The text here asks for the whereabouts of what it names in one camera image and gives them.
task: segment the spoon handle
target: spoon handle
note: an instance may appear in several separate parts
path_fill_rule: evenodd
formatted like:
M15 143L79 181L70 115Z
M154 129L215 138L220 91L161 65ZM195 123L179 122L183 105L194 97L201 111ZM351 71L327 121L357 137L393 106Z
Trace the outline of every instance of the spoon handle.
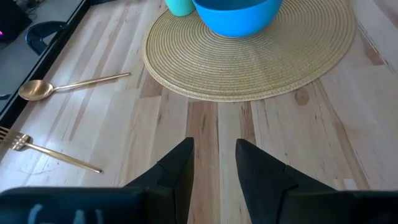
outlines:
M118 75L111 75L109 77L95 78L95 79L92 79L92 80L85 80L85 81L75 82L75 83L72 83L72 84L69 84L69 85L58 86L58 87L54 88L54 90L60 90L60 89L64 89L64 88L76 88L76 87L79 87L79 86L89 85L89 84L92 84L92 83L103 82L103 81L106 81L106 80L111 80L111 79L114 79L114 78L124 77L124 76L128 76L128 75L131 75L131 74L129 72L127 72L127 73L122 73L122 74L118 74Z

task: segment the woven placemat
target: woven placemat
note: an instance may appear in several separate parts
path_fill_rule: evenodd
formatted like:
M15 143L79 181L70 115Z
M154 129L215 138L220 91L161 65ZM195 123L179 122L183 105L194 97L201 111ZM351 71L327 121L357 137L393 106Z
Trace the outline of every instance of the woven placemat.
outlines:
M285 0L272 24L250 37L212 32L198 14L163 13L144 41L149 73L177 93L247 101L299 88L334 66L355 32L347 0Z

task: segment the wood grain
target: wood grain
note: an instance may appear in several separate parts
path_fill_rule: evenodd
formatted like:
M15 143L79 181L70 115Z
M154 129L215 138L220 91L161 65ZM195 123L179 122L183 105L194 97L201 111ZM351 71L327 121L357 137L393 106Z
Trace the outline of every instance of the wood grain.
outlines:
M20 186L120 187L195 138L190 223L250 223L234 149L244 138L338 190L398 189L398 28L394 0L352 0L358 31L340 63L290 93L215 103L159 85L142 41L164 1L92 7L45 79L64 85L131 76L30 102L13 129L88 161L95 174L26 150L0 152L0 190Z
M189 223L220 222L217 108L214 102L188 104L187 136L195 140L195 178Z

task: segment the black chair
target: black chair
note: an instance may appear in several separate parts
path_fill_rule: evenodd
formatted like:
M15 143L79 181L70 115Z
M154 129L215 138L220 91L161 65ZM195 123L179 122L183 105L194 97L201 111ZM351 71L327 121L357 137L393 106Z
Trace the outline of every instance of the black chair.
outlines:
M25 35L25 41L27 45L37 54L40 55L47 44L43 41L46 37L51 34L58 33L60 34L67 28L66 22L60 21L48 21L41 22L39 24L35 24L31 26Z

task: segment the gray floor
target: gray floor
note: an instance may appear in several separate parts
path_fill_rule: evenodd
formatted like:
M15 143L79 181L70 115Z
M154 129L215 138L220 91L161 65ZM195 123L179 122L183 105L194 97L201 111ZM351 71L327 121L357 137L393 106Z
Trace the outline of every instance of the gray floor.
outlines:
M45 0L29 17L30 25L45 21L67 21L81 0ZM23 0L18 2L24 8ZM0 95L14 93L25 77L33 69L40 56L36 55L25 43L25 31L6 46L0 47ZM0 108L7 101L0 101Z

